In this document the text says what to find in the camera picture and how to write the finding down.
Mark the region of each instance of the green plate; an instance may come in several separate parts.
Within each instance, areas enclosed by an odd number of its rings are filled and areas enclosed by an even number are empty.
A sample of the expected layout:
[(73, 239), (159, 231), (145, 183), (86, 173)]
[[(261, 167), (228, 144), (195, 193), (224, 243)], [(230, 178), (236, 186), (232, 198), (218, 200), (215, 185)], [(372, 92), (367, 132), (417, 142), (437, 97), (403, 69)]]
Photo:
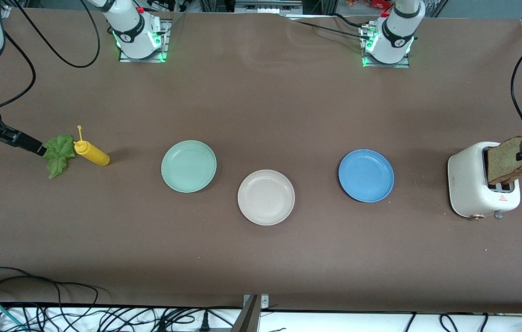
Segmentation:
[(194, 193), (208, 185), (216, 174), (216, 156), (199, 141), (175, 144), (162, 158), (162, 178), (179, 193)]

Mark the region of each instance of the white plate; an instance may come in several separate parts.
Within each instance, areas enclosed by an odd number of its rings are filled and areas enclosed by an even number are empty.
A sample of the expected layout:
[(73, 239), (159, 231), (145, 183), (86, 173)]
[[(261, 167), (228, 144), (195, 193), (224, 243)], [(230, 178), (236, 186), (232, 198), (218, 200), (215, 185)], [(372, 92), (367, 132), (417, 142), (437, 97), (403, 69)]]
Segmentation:
[(290, 215), (296, 195), (282, 173), (260, 170), (246, 177), (238, 189), (238, 206), (257, 225), (275, 225)]

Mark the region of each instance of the plate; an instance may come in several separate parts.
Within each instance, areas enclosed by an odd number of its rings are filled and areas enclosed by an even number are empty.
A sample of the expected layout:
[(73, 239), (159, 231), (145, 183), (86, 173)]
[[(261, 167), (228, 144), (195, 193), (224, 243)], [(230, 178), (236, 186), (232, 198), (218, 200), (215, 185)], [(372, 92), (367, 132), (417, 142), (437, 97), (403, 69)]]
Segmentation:
[(193, 193), (208, 185), (216, 174), (216, 156), (200, 141), (175, 144), (162, 158), (164, 182), (179, 193)]
[(394, 172), (383, 155), (372, 150), (355, 150), (340, 162), (339, 182), (356, 200), (377, 202), (392, 191)]
[(238, 189), (238, 206), (257, 225), (275, 225), (294, 208), (296, 195), (290, 180), (273, 170), (253, 172)]

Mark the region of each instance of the bread slice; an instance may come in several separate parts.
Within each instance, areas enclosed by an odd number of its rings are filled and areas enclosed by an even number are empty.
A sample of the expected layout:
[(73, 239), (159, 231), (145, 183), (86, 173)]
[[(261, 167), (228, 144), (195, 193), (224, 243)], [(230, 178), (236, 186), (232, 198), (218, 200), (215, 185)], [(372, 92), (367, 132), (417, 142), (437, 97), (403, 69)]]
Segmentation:
[(488, 149), (486, 174), (489, 184), (509, 184), (522, 176), (522, 160), (517, 160), (521, 143), (522, 136), (516, 136)]

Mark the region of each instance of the red object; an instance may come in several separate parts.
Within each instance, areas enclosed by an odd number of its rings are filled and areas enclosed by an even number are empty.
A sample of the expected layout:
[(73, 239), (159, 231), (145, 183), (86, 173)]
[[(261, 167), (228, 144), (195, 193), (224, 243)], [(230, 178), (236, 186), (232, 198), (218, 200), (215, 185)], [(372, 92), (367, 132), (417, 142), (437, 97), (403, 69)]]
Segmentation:
[(386, 0), (371, 0), (370, 5), (383, 10), (390, 8), (390, 3)]

